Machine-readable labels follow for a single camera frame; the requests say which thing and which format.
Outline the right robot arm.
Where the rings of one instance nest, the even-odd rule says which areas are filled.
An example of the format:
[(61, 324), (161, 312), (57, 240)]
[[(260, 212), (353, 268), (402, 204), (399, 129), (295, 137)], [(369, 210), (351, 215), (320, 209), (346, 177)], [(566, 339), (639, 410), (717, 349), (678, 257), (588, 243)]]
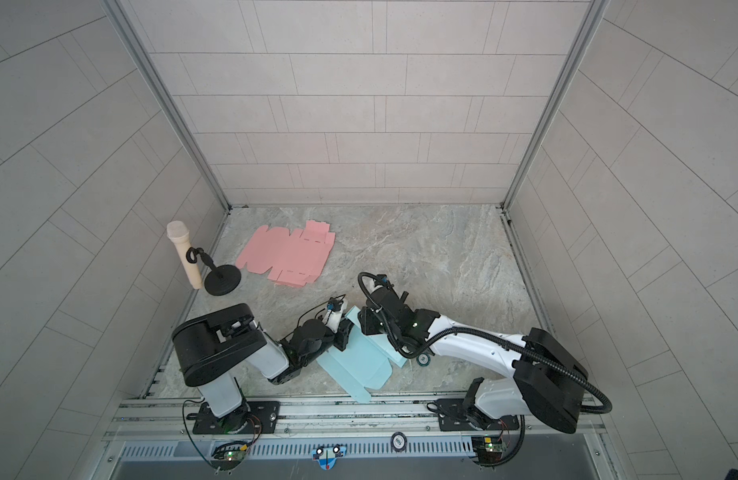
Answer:
[(385, 335), (408, 359), (453, 357), (497, 373), (498, 380), (477, 378), (467, 391), (464, 416), (472, 426), (489, 429), (504, 416), (531, 415), (562, 433), (577, 430), (588, 373), (549, 332), (489, 332), (436, 311), (413, 310), (405, 299), (389, 287), (368, 293), (358, 314), (362, 332)]

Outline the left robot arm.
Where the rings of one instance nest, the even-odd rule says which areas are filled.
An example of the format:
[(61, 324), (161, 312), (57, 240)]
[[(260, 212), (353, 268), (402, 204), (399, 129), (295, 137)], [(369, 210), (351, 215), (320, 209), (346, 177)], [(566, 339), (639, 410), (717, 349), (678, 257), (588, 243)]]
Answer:
[(337, 298), (326, 302), (325, 314), (296, 326), (279, 341), (264, 331), (245, 303), (177, 326), (172, 344), (184, 383), (203, 396), (193, 431), (234, 434), (272, 430), (272, 422), (250, 406), (231, 370), (247, 362), (270, 383), (286, 383), (329, 348), (343, 351), (353, 327), (344, 303)]

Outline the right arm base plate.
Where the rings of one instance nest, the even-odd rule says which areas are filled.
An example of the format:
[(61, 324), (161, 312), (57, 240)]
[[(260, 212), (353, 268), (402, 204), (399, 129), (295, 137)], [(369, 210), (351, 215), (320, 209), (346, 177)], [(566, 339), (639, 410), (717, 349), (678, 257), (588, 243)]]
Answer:
[(463, 398), (436, 399), (428, 402), (426, 408), (437, 417), (439, 428), (443, 432), (518, 431), (520, 429), (518, 416), (508, 415), (500, 419), (492, 419), (474, 406), (466, 407)]

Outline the light blue paper box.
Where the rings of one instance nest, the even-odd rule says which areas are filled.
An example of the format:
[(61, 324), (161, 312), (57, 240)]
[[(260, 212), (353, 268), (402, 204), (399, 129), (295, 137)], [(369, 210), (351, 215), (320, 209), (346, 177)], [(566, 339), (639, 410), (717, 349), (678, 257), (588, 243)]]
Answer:
[(402, 368), (407, 360), (383, 335), (365, 336), (360, 330), (359, 308), (353, 306), (346, 314), (354, 328), (347, 346), (339, 350), (330, 347), (317, 358), (317, 363), (356, 402), (372, 400), (370, 390), (379, 390), (390, 379), (392, 364)]

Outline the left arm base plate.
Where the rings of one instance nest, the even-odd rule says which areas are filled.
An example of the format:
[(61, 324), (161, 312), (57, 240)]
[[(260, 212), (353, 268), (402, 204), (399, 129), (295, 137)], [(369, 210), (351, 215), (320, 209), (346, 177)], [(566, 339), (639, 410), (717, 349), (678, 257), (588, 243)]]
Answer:
[(222, 418), (215, 417), (207, 402), (186, 417), (191, 433), (198, 435), (257, 435), (275, 432), (281, 404), (277, 401), (245, 402)]

